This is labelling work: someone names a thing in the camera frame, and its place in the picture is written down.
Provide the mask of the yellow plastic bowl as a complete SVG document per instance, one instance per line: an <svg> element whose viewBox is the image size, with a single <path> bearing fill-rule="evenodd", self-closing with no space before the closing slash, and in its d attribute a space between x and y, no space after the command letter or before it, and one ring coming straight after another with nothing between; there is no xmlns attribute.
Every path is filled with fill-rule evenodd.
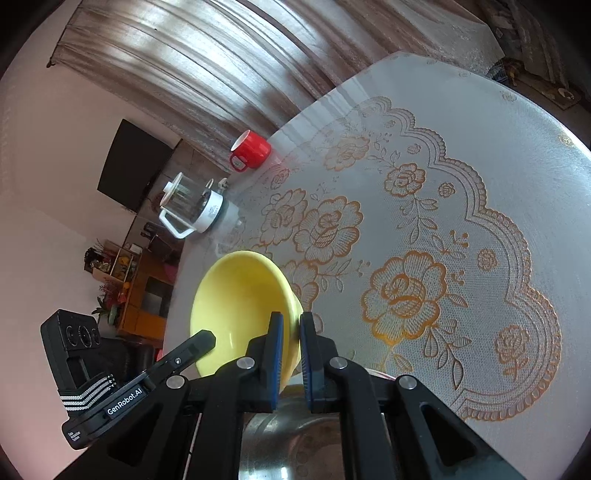
<svg viewBox="0 0 591 480"><path fill-rule="evenodd" d="M246 354L253 338L265 335L273 312L283 315L283 358L280 386L286 387L301 361L298 319L301 302L280 268L252 251L236 251L218 259L200 281L191 314L190 333L211 331L216 344L197 360L200 376Z"/></svg>

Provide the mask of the black leather sofa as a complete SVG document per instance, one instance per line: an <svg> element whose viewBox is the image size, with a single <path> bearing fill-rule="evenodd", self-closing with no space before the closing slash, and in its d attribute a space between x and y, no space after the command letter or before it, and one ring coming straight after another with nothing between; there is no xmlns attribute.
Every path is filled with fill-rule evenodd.
<svg viewBox="0 0 591 480"><path fill-rule="evenodd" d="M124 385L153 365L155 349L149 344L121 338L102 338L99 355L117 384Z"/></svg>

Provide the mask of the stainless steel bowl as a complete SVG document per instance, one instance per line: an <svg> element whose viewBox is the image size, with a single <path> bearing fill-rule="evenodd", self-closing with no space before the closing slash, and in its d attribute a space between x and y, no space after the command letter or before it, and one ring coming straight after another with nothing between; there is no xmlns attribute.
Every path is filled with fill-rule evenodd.
<svg viewBox="0 0 591 480"><path fill-rule="evenodd" d="M339 398L335 413L312 413L297 374L273 413L245 421L240 479L395 479L378 403L367 393Z"/></svg>

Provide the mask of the orange wooden cabinet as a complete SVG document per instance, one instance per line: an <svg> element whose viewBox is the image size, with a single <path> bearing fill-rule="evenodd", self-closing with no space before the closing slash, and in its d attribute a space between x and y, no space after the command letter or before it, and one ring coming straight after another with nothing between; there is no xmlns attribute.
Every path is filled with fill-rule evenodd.
<svg viewBox="0 0 591 480"><path fill-rule="evenodd" d="M163 344L176 261L103 240L85 252L84 269L99 282L92 315L107 334Z"/></svg>

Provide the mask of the white glass electric kettle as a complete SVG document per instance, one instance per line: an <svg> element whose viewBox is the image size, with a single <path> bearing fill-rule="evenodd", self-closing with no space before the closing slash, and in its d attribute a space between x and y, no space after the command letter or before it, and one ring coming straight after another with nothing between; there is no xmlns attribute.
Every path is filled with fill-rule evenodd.
<svg viewBox="0 0 591 480"><path fill-rule="evenodd" d="M238 220L238 207L226 196L228 178L199 184L179 172L163 188L159 221L178 240L204 234L222 221Z"/></svg>

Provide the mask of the lace floral tablecloth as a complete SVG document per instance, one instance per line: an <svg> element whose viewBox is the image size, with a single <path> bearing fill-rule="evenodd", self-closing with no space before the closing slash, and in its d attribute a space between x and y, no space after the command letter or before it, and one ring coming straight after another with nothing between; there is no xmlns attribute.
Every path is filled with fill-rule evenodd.
<svg viewBox="0 0 591 480"><path fill-rule="evenodd" d="M186 240L165 348L209 266L250 249L339 353L417 376L525 477L562 477L590 430L589 148L524 96L411 54L270 142Z"/></svg>

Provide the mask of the red mug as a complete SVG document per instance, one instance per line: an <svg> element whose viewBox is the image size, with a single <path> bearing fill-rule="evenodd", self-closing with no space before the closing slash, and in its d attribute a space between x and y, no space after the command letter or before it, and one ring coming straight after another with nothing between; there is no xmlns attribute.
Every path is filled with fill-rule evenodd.
<svg viewBox="0 0 591 480"><path fill-rule="evenodd" d="M270 157L271 145L252 130L246 130L230 147L229 163L236 172L257 169Z"/></svg>

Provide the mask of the sheer beige curtain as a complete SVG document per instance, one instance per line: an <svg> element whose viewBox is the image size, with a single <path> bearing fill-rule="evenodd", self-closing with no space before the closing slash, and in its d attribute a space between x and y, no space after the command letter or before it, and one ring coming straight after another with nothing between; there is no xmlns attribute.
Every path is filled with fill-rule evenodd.
<svg viewBox="0 0 591 480"><path fill-rule="evenodd" d="M480 75L503 52L454 1L83 1L51 55L223 166L385 57L414 53Z"/></svg>

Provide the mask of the black wall television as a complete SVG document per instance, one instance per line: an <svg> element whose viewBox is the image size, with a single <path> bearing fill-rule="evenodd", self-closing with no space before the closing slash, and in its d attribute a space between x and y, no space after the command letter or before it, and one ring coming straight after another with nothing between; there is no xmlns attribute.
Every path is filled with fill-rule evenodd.
<svg viewBox="0 0 591 480"><path fill-rule="evenodd" d="M109 148L97 191L138 213L179 143L169 146L123 119Z"/></svg>

